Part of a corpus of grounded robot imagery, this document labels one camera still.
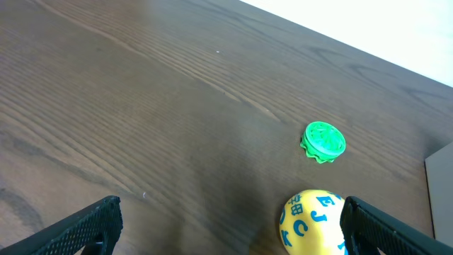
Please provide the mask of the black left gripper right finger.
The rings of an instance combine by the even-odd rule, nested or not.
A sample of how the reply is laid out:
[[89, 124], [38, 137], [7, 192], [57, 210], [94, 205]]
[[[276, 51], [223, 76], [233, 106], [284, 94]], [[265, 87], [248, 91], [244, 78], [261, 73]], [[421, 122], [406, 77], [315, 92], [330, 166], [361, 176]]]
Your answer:
[[450, 246], [355, 196], [345, 200], [340, 228], [349, 255], [452, 255]]

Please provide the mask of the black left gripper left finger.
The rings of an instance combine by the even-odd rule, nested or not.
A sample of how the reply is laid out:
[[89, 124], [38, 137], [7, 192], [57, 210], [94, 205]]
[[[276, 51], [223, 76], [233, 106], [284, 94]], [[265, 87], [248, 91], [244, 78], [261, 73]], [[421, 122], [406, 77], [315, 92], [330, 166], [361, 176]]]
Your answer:
[[1, 250], [3, 255], [112, 254], [123, 229], [120, 198], [109, 195]]

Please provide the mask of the yellow ball with blue letters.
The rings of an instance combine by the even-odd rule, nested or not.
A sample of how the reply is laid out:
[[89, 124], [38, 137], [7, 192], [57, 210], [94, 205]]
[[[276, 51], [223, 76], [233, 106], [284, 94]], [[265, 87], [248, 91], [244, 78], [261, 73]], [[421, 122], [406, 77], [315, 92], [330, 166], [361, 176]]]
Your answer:
[[341, 196], [325, 190], [305, 190], [284, 205], [279, 234], [291, 255], [348, 255], [340, 215], [345, 203]]

